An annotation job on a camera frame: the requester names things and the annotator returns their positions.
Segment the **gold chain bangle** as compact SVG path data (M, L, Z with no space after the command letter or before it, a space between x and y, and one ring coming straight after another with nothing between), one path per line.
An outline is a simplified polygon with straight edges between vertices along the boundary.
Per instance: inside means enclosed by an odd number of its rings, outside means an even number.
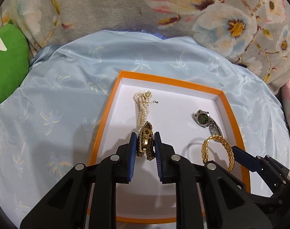
M212 135L205 139L201 146L203 164L214 160L232 172L235 166L234 152L230 143L220 135Z

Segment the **silver steel wristwatch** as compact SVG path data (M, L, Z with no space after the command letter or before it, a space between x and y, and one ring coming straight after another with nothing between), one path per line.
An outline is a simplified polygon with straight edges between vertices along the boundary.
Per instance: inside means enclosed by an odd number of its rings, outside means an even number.
M220 127L218 126L216 121L210 116L209 112L198 110L195 114L193 114L193 118L199 126L203 128L209 128L211 135L223 137Z

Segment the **small gold wristwatch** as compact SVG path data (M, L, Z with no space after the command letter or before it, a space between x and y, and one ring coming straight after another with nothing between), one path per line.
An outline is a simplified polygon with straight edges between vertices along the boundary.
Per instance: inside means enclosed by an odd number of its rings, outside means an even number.
M155 158L154 134L150 122L146 122L141 128L137 138L137 157L146 155L147 160L152 161Z

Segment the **orange jewelry box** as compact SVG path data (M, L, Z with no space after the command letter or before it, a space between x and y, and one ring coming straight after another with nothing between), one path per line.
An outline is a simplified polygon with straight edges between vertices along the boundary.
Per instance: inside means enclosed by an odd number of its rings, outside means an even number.
M243 149L244 142L232 111L221 90L168 77L121 71L103 112L95 137L90 164L114 154L136 132L137 104L134 95L150 91L148 121L163 143L195 164L202 164L201 146L210 131L193 119L198 110L208 111L230 145ZM132 181L118 184L116 216L119 222L161 224L176 220L175 185L161 184L155 161L136 158Z

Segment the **light blue palm bedsheet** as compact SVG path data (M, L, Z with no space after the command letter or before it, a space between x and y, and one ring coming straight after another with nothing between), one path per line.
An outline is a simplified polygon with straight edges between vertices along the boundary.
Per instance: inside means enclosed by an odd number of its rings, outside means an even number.
M21 86L0 104L0 207L15 226L71 169L86 162L111 87L122 70L225 92L247 152L290 169L290 133L268 86L191 37L99 31L48 46Z

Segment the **grey floral blanket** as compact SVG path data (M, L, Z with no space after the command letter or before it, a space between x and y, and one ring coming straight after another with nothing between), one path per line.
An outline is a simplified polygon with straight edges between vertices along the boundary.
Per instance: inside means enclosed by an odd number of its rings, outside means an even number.
M189 36L246 66L274 92L290 81L287 0L4 0L0 28L13 23L31 51L101 30Z

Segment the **green plush pillow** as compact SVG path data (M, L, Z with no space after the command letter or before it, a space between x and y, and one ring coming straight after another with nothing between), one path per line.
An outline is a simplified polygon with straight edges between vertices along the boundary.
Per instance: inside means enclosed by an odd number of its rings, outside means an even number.
M28 69L27 40L18 27L9 23L0 29L0 104L21 85Z

